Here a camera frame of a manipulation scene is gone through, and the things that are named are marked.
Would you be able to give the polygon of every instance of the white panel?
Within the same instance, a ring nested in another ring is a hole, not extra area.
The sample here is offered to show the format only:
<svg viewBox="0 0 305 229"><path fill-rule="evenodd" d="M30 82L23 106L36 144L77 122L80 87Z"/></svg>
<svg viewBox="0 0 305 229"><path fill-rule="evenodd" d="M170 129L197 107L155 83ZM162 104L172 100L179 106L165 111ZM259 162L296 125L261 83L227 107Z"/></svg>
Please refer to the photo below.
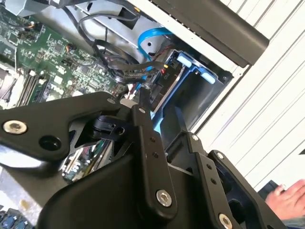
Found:
<svg viewBox="0 0 305 229"><path fill-rule="evenodd" d="M238 12L271 43L199 137L205 150L223 151L255 187L300 153L305 139L305 4L247 0Z"/></svg>

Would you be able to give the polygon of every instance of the black plastic cover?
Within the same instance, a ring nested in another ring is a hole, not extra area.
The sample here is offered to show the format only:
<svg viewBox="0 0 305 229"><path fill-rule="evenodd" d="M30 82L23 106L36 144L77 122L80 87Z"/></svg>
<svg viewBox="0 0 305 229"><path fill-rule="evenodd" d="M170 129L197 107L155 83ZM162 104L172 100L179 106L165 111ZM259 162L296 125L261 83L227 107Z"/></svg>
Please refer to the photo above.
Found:
<svg viewBox="0 0 305 229"><path fill-rule="evenodd" d="M152 0L241 67L253 65L269 40L219 0Z"/></svg>

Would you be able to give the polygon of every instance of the black metal bracket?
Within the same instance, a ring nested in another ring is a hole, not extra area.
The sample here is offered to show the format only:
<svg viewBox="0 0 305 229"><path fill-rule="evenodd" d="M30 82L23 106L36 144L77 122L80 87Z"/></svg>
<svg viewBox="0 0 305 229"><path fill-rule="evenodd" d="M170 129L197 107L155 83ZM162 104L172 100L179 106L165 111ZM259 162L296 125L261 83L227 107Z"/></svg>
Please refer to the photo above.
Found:
<svg viewBox="0 0 305 229"><path fill-rule="evenodd" d="M0 164L54 173L70 153L70 142L80 136L89 120L101 113L115 115L119 109L114 97L100 92L3 110L2 127L17 120L26 132L10 134L0 128Z"/></svg>
<svg viewBox="0 0 305 229"><path fill-rule="evenodd" d="M161 123L166 158L145 107L148 93L141 92L140 104L131 109L107 93L95 93L0 112L0 164L9 167L54 174L71 150L100 139L115 142L112 163L53 195L39 227L94 228L100 221L91 220L102 210L112 218L102 217L105 228L241 229L242 223L247 229L285 228L233 165L217 156L220 152L207 157L176 107ZM7 125L12 120L18 122ZM14 156L28 161L18 164ZM240 212L246 218L238 218Z"/></svg>
<svg viewBox="0 0 305 229"><path fill-rule="evenodd" d="M247 229L275 229L283 226L275 213L270 211L264 200L223 153L213 150L208 157L216 164L227 202L237 221L244 222Z"/></svg>
<svg viewBox="0 0 305 229"><path fill-rule="evenodd" d="M222 228L223 215L231 222L228 228L241 229L242 224L247 229L283 227L273 212L268 214L269 207L222 153L207 154L200 139L187 132L179 108L167 111L161 133L168 162L194 175L200 211L208 215L210 228Z"/></svg>

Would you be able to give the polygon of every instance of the black cable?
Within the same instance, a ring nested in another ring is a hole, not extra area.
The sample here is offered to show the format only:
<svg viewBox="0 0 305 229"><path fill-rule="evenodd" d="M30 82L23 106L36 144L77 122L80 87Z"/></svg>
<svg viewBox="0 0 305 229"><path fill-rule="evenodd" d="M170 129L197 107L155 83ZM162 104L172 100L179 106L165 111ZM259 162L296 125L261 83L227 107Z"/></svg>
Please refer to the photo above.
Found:
<svg viewBox="0 0 305 229"><path fill-rule="evenodd" d="M105 68L106 71L109 72L109 74L112 76L112 78L119 83L124 83L124 84L134 84L134 83L141 83L142 85L145 85L146 87L151 87L152 83L145 80L145 79L139 79L139 78L131 78L131 77L125 77L123 73L120 73L118 71L115 71L114 69L110 69L108 67L108 62L105 59L105 56L101 52L101 50L98 48L98 46L102 46L106 48L107 50L113 51L119 55L122 55L122 57L129 61L130 63L138 64L139 62L134 59L132 56L121 50L120 48L110 44L109 42L105 42L102 40L95 40L91 41L84 30L81 28L81 26L78 26L80 23L76 21L75 17L73 14L69 11L67 7L62 8L64 12L67 14L69 19L72 21L73 25L77 28L79 34L84 38L84 40L92 47L93 52L95 54L95 57L98 59L99 64L102 64L102 67Z"/></svg>
<svg viewBox="0 0 305 229"><path fill-rule="evenodd" d="M71 11L67 7L63 7L62 9L66 13L66 15L69 17L69 19L72 21L72 23L75 26L75 28L77 29L78 33L82 36L82 38L84 38L84 40L87 42L87 44L92 47L94 42L88 38L88 36L84 32L84 30L82 30L82 28L78 29L78 27L77 27L78 22L75 19L74 15L71 13Z"/></svg>
<svg viewBox="0 0 305 229"><path fill-rule="evenodd" d="M71 11L67 7L63 7L62 9L67 14L69 19L72 21L72 23L75 26L75 28L77 29L78 33L87 42L87 44L92 47L93 52L96 55L96 58L101 62L102 66L105 68L105 70L109 71L108 62L106 61L106 59L103 56L103 54L100 52L99 48L96 45L94 45L94 41L91 41L88 38L88 36L86 35L86 33L84 32L84 30L81 27L78 28L78 22L76 21L74 15L71 13Z"/></svg>
<svg viewBox="0 0 305 229"><path fill-rule="evenodd" d="M96 18L96 17L107 17L107 18L114 18L114 19L118 19L118 20L121 20L121 21L135 21L135 20L138 20L140 15L137 15L136 17L132 18L132 19L129 19L129 18L125 18L125 17L121 17L121 16L116 16L116 15L113 15L113 14L107 14L107 13L94 13L94 14L91 14L91 15L88 15L86 17L83 17L82 19L80 19L80 21L78 22L77 24L77 29L81 27L81 24L86 21L86 20L90 20L90 19L93 19L93 18Z"/></svg>
<svg viewBox="0 0 305 229"><path fill-rule="evenodd" d="M116 97L117 97L118 100L120 101L120 100L124 97L124 95L126 95L128 92L129 92L129 90L128 90L128 88L127 88L127 89L125 89L124 91L118 93Z"/></svg>
<svg viewBox="0 0 305 229"><path fill-rule="evenodd" d="M41 3L41 4L44 4L44 5L48 5L49 4L49 1L47 1L47 0L33 0L33 1Z"/></svg>
<svg viewBox="0 0 305 229"><path fill-rule="evenodd" d="M130 63L138 64L139 62L131 55L120 49L119 47L103 40L96 39L94 41L93 45L104 47L104 49L107 49L108 51L114 52L115 54L118 54L123 59L127 60Z"/></svg>
<svg viewBox="0 0 305 229"><path fill-rule="evenodd" d="M142 77L145 75L154 75L157 74L159 72L158 69L152 69L149 71L145 71L145 72L139 72L139 73L125 73L125 76L135 76L135 77Z"/></svg>
<svg viewBox="0 0 305 229"><path fill-rule="evenodd" d="M107 42L108 39L108 28L105 28L105 41Z"/></svg>
<svg viewBox="0 0 305 229"><path fill-rule="evenodd" d="M111 61L108 63L108 66L112 69L121 70L121 71L142 70L148 67L161 70L165 67L164 63L159 61L150 61L140 64L124 64L120 61Z"/></svg>

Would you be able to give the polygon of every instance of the blue plastic tab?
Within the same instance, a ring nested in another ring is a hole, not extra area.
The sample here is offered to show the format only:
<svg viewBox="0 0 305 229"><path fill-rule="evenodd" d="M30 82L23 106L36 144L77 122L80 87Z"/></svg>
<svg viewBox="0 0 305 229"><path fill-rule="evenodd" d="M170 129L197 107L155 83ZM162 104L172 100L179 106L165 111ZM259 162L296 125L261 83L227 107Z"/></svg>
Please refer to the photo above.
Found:
<svg viewBox="0 0 305 229"><path fill-rule="evenodd" d="M201 76L210 84L214 84L216 82L215 78L208 72L201 73Z"/></svg>
<svg viewBox="0 0 305 229"><path fill-rule="evenodd" d="M182 52L179 54L177 61L190 68L192 66L192 59L183 54Z"/></svg>

